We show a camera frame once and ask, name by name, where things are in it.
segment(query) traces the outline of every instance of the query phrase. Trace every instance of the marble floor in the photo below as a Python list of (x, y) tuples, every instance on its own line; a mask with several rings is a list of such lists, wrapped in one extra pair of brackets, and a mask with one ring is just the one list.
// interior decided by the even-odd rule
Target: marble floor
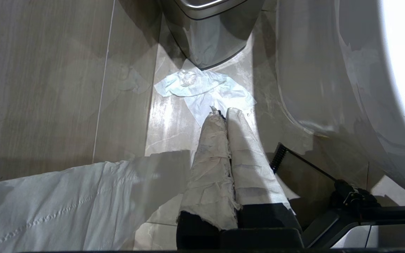
[[(229, 61), (210, 69), (229, 75), (254, 95), (257, 104), (244, 114), (256, 137), (262, 142), (268, 158), (273, 156), (277, 144), (281, 142), (335, 178), (345, 179), (360, 188), (374, 189), (374, 192), (382, 195), (383, 200), (389, 198), (385, 195), (385, 189), (390, 186), (395, 189), (393, 198), (400, 200), (398, 205), (404, 205), (404, 198), (396, 196), (405, 196), (405, 190), (394, 182), (391, 183), (391, 180), (378, 170), (369, 173), (366, 157), (345, 144), (312, 136), (293, 125), (286, 117), (280, 107), (276, 77), (276, 23), (276, 6), (267, 2), (246, 47)], [(185, 56), (162, 19), (154, 84), (178, 71), (184, 61)], [(196, 150), (200, 130), (182, 98), (162, 97), (153, 89), (146, 156), (166, 151)], [(302, 227), (308, 226), (325, 211), (330, 194), (334, 190), (330, 179), (291, 155), (284, 159), (277, 178), (286, 191)], [(164, 204), (137, 230), (133, 242), (134, 249), (176, 248), (175, 220), (181, 198), (182, 195), (178, 195)], [(387, 204), (394, 205), (395, 202), (390, 201)]]

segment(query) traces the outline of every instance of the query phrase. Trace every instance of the white fabric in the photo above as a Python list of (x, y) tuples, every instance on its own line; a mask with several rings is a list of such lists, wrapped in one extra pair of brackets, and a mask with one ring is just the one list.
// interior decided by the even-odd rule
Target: white fabric
[(291, 209), (268, 164), (262, 145), (255, 138), (241, 110), (228, 109), (227, 126), (235, 200), (241, 205), (283, 203)]
[(215, 108), (201, 129), (180, 211), (196, 214), (218, 229), (237, 228), (226, 122)]
[(188, 109), (200, 127), (211, 112), (211, 106), (226, 115), (229, 107), (244, 111), (256, 104), (253, 96), (232, 78), (208, 70), (201, 71), (188, 59), (182, 70), (165, 77), (154, 85), (154, 88), (164, 97), (184, 97)]
[(190, 152), (0, 182), (0, 252), (118, 250), (185, 190)]

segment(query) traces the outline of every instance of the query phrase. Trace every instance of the trash can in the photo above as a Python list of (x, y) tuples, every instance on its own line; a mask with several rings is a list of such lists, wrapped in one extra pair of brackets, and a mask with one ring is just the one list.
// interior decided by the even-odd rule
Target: trash can
[(265, 0), (162, 0), (171, 34), (200, 69), (240, 52)]

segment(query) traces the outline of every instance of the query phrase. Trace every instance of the tissue on floor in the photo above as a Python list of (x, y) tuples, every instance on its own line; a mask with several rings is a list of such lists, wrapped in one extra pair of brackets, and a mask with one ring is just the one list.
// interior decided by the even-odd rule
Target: tissue on floor
[(119, 250), (184, 192), (190, 151), (0, 182), (0, 252)]
[(262, 145), (255, 138), (242, 111), (229, 108), (226, 118), (235, 200), (241, 205), (283, 203), (291, 209), (268, 164)]
[(201, 71), (188, 59), (182, 70), (168, 75), (154, 85), (154, 88), (164, 97), (183, 97), (200, 127), (211, 112), (211, 106), (226, 115), (229, 107), (245, 111), (256, 104), (251, 93), (232, 78), (208, 70)]
[(218, 229), (237, 228), (226, 122), (212, 107), (201, 129), (180, 211), (198, 215)]

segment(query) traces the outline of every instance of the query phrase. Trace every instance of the stainless steel trash can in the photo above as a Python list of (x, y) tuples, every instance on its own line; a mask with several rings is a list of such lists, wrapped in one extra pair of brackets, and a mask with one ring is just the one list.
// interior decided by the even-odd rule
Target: stainless steel trash can
[(246, 45), (265, 0), (161, 0), (167, 25), (185, 56), (207, 69)]

